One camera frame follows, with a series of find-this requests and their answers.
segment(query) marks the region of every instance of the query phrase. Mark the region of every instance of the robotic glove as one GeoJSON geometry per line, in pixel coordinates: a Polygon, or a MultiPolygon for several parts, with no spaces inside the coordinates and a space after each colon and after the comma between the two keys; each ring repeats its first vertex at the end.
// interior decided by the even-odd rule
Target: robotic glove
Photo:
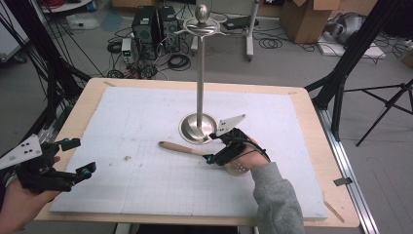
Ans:
{"type": "Polygon", "coordinates": [[[212,139],[220,138],[226,146],[215,155],[204,155],[204,158],[206,159],[206,162],[208,164],[217,164],[218,166],[223,166],[230,163],[231,161],[243,156],[242,153],[246,149],[247,144],[252,145],[256,149],[256,151],[258,151],[268,160],[268,162],[271,162],[270,158],[265,152],[265,149],[262,149],[257,143],[253,142],[240,129],[234,128],[230,132],[221,136],[217,136],[216,134],[210,134],[209,136],[212,139]]]}

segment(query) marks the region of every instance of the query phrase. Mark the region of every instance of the metal knob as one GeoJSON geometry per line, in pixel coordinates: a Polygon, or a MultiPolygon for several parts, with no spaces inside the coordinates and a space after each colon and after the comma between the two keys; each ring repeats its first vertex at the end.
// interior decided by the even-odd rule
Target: metal knob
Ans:
{"type": "Polygon", "coordinates": [[[206,23],[209,19],[209,10],[206,5],[201,4],[195,10],[195,18],[199,23],[206,23]]]}

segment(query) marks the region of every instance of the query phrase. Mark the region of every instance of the cardboard box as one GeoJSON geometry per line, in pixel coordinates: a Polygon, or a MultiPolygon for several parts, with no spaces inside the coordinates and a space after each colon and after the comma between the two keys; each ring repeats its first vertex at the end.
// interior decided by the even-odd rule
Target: cardboard box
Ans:
{"type": "Polygon", "coordinates": [[[377,0],[341,0],[340,8],[333,11],[331,16],[335,17],[338,13],[357,13],[367,17],[376,3],[377,0]]]}
{"type": "Polygon", "coordinates": [[[158,7],[158,0],[112,0],[112,7],[114,8],[133,8],[138,6],[156,6],[158,7]]]}
{"type": "Polygon", "coordinates": [[[340,0],[285,0],[280,24],[295,43],[316,43],[340,0]]]}
{"type": "Polygon", "coordinates": [[[411,50],[409,53],[407,53],[407,55],[405,55],[403,57],[401,62],[403,62],[405,65],[410,66],[411,68],[413,68],[413,50],[411,50]]]}

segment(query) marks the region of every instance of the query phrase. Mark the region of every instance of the white bracket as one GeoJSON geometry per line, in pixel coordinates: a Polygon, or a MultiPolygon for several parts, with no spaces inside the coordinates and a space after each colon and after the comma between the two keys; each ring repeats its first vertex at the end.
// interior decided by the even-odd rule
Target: white bracket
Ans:
{"type": "Polygon", "coordinates": [[[42,155],[42,148],[40,147],[39,138],[32,135],[0,159],[0,170],[40,155],[42,155]]]}
{"type": "Polygon", "coordinates": [[[219,121],[218,130],[216,131],[216,136],[219,137],[230,132],[234,127],[241,123],[241,121],[245,118],[245,114],[232,117],[229,119],[224,119],[219,121]]]}

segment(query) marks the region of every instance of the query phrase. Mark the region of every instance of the hand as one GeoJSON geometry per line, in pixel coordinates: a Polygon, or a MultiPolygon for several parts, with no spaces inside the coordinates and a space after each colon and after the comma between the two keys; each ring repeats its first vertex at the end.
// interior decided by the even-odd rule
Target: hand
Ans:
{"type": "MultiPolygon", "coordinates": [[[[253,138],[247,136],[252,142],[257,143],[253,138]]],[[[251,144],[247,144],[245,150],[239,158],[231,161],[231,165],[241,165],[247,170],[268,164],[268,160],[261,155],[251,144]]]]}
{"type": "Polygon", "coordinates": [[[33,220],[42,208],[51,202],[59,191],[32,193],[21,187],[18,179],[9,183],[0,212],[0,233],[14,233],[22,230],[24,225],[33,220]]]}

